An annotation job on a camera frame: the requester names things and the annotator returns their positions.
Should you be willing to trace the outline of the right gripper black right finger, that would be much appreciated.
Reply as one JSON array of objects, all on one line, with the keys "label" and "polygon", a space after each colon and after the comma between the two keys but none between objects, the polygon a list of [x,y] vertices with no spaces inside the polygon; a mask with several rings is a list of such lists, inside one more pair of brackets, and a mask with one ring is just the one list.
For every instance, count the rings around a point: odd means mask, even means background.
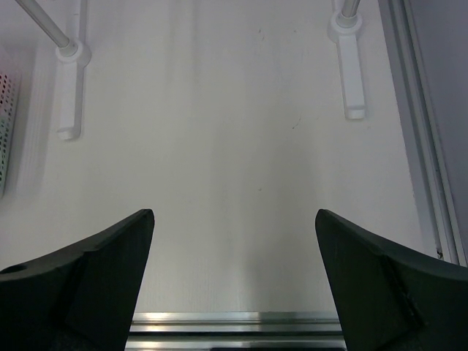
[{"label": "right gripper black right finger", "polygon": [[315,230],[348,350],[467,349],[467,268],[329,210]]}]

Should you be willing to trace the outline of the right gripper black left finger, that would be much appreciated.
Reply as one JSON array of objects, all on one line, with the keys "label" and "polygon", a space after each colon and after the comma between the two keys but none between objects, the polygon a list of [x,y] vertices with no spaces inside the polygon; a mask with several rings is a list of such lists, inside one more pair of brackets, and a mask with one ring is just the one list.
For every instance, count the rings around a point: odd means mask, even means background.
[{"label": "right gripper black left finger", "polygon": [[142,209],[1,270],[2,350],[124,350],[154,233]]}]

